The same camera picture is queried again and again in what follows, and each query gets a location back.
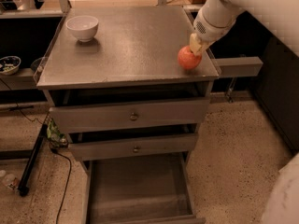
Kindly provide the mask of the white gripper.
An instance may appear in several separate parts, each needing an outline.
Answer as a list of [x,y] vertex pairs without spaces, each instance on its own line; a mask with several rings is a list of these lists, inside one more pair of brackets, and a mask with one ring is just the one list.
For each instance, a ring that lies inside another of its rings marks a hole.
[[230,21],[224,27],[217,27],[210,24],[202,11],[199,11],[193,22],[195,33],[190,35],[190,50],[195,56],[201,55],[213,42],[221,39],[235,25],[235,20]]

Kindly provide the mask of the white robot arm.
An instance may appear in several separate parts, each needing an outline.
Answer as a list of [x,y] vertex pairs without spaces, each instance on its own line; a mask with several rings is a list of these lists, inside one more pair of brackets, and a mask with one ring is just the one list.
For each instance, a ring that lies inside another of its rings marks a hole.
[[[266,55],[265,77],[256,89],[278,128],[297,145],[299,0],[206,0],[193,23],[191,50],[199,55],[247,11],[275,37]],[[299,224],[299,154],[279,171],[261,224]]]

